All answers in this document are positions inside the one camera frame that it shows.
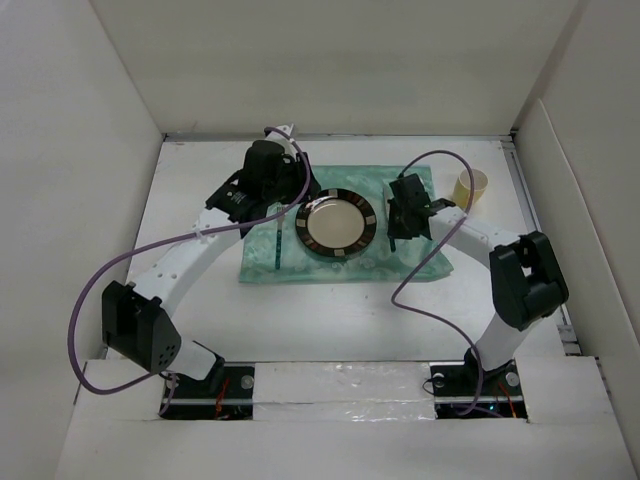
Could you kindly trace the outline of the fork with green handle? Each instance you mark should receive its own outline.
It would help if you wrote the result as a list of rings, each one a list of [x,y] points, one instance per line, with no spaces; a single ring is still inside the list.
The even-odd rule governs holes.
[[[274,260],[274,268],[276,270],[279,270],[281,268],[283,231],[284,231],[284,222],[286,219],[286,213],[284,212],[284,210],[285,210],[284,204],[277,205],[278,218],[276,219],[276,241],[275,241],[275,260]]]

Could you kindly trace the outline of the dark rimmed dinner plate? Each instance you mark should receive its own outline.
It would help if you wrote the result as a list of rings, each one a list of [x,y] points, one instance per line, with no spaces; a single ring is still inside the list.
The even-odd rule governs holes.
[[[341,188],[320,191],[299,207],[294,220],[303,249],[323,261],[346,261],[362,254],[373,243],[377,226],[371,203]]]

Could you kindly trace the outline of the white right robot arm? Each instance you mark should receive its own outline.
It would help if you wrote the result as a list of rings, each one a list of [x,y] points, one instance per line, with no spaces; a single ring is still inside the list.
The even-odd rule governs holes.
[[[425,237],[447,244],[481,263],[490,273],[494,316],[470,348],[473,363],[462,381],[483,394],[499,379],[530,330],[569,298],[569,290],[548,237],[535,230],[518,234],[471,219],[454,202],[429,197],[416,174],[390,183],[388,236]]]

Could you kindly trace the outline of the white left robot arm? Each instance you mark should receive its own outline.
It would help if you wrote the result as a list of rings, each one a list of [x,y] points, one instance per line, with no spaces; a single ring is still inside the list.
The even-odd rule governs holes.
[[[222,387],[224,360],[186,340],[172,317],[190,288],[226,250],[262,221],[269,208],[296,205],[316,187],[307,155],[294,145],[257,140],[234,172],[206,200],[185,238],[175,241],[146,272],[102,293],[102,334],[106,345],[150,374],[188,378],[201,396]]]

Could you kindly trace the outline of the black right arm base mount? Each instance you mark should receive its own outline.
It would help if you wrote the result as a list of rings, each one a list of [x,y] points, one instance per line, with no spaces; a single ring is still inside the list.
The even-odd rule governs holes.
[[[514,360],[479,377],[479,367],[468,349],[461,361],[429,364],[423,390],[434,398],[437,419],[527,419],[522,384]]]

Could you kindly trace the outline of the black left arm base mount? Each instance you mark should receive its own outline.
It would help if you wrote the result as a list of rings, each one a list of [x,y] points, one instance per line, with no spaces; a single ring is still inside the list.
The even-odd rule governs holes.
[[[244,421],[253,419],[255,365],[227,363],[209,389],[205,381],[178,376],[174,390],[165,380],[160,417],[165,420]]]

